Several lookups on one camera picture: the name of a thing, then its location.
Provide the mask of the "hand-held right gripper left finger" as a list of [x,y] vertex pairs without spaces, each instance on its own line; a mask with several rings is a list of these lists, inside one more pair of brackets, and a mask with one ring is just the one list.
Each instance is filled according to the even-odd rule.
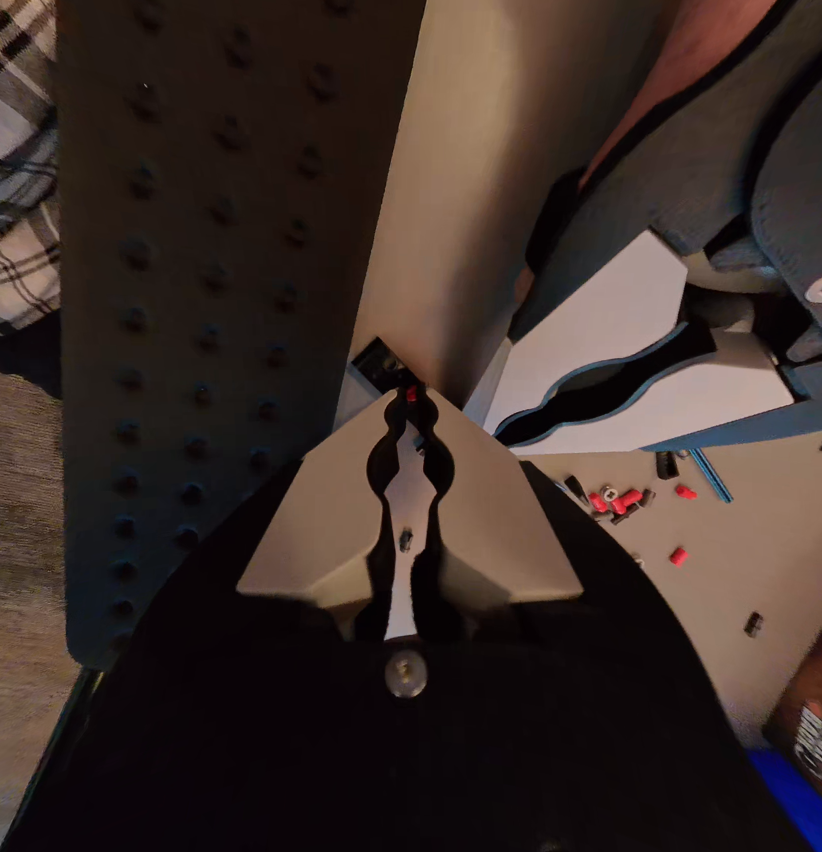
[[390,607],[395,544],[385,492],[399,469],[404,391],[389,391],[307,453],[236,591],[327,612],[347,640]]

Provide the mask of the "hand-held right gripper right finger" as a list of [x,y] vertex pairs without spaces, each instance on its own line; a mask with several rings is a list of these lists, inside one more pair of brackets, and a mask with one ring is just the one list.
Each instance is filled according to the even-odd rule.
[[431,389],[414,425],[435,489],[414,561],[414,622],[433,643],[461,642],[516,605],[573,601],[584,588],[521,463]]

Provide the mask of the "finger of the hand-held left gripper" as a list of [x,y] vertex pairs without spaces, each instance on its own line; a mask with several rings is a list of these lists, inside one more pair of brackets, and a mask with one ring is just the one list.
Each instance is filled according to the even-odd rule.
[[688,270],[643,232],[519,341],[506,338],[464,407],[490,434],[544,406],[567,379],[616,365],[672,335]]
[[601,383],[518,411],[494,435],[517,454],[623,453],[794,402],[755,335],[681,330]]

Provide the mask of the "black beam assembly red pins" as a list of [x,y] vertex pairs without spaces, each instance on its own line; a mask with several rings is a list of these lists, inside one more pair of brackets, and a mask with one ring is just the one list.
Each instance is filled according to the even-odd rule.
[[376,336],[360,354],[351,361],[352,368],[381,395],[390,391],[400,390],[405,394],[405,388],[416,385],[417,403],[408,405],[407,420],[414,426],[417,435],[413,438],[413,447],[417,454],[423,457],[427,450],[427,441],[423,436],[418,420],[418,398],[422,383],[410,370],[405,362],[387,344]]

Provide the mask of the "light grey desk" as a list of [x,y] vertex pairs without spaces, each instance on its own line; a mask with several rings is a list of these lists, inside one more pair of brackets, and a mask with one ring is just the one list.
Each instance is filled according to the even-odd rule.
[[[426,3],[354,355],[380,335],[428,389],[464,410],[535,283],[526,252],[551,189],[572,173],[581,189],[680,3]],[[655,234],[630,238],[600,269],[646,231]],[[822,632],[822,369],[779,356],[787,342],[773,334],[789,309],[800,311],[790,342],[810,315],[776,271],[746,262],[724,269],[704,251],[682,256],[659,239],[688,270],[677,326],[661,345],[682,330],[755,335],[795,402],[623,453],[517,454],[501,444],[551,494],[557,522],[615,541],[626,563],[637,556],[739,738],[758,747]],[[601,383],[623,363],[581,372],[554,395]],[[675,480],[657,477],[655,453],[693,448],[723,479],[731,505],[692,458],[678,459]],[[613,527],[565,493],[570,475],[591,491],[612,485],[655,497]],[[681,484],[698,499],[678,497]],[[677,547],[689,552],[681,568],[668,559]],[[764,623],[750,638],[754,611]]]

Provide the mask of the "person's left hand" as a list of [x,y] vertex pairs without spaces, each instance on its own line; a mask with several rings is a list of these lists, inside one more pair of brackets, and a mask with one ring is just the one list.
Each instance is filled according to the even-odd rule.
[[683,1],[647,78],[579,181],[584,187],[616,144],[651,109],[714,69],[767,15],[774,1]]

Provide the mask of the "long black axle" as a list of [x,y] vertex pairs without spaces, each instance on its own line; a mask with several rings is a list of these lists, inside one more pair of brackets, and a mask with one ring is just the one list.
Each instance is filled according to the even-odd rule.
[[700,470],[701,474],[703,474],[704,478],[707,480],[715,495],[717,495],[717,497],[725,505],[731,505],[734,502],[734,497],[728,490],[723,479],[719,476],[719,474],[717,474],[716,469],[705,455],[704,451],[700,448],[693,448],[689,450],[689,455]]

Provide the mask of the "pile of small toy bricks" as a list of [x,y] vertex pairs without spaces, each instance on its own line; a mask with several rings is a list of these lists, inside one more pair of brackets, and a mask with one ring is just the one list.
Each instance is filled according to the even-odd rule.
[[567,476],[561,483],[566,494],[586,507],[596,522],[608,522],[617,527],[633,517],[638,511],[651,505],[655,492],[635,488],[619,491],[612,485],[600,489],[586,489],[574,475]]

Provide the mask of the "dark dimpled panel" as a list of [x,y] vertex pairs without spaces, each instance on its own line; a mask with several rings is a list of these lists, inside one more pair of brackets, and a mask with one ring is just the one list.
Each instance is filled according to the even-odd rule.
[[67,648],[331,430],[425,2],[57,3]]

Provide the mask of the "toy set box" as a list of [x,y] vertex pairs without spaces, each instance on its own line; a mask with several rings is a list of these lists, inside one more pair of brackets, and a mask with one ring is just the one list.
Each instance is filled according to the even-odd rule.
[[822,796],[822,632],[781,695],[763,729]]

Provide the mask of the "blue storage bin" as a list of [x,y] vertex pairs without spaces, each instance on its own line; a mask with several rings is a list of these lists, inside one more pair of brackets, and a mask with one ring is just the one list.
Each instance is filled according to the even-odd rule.
[[746,750],[769,791],[815,851],[822,851],[822,796],[780,753]]

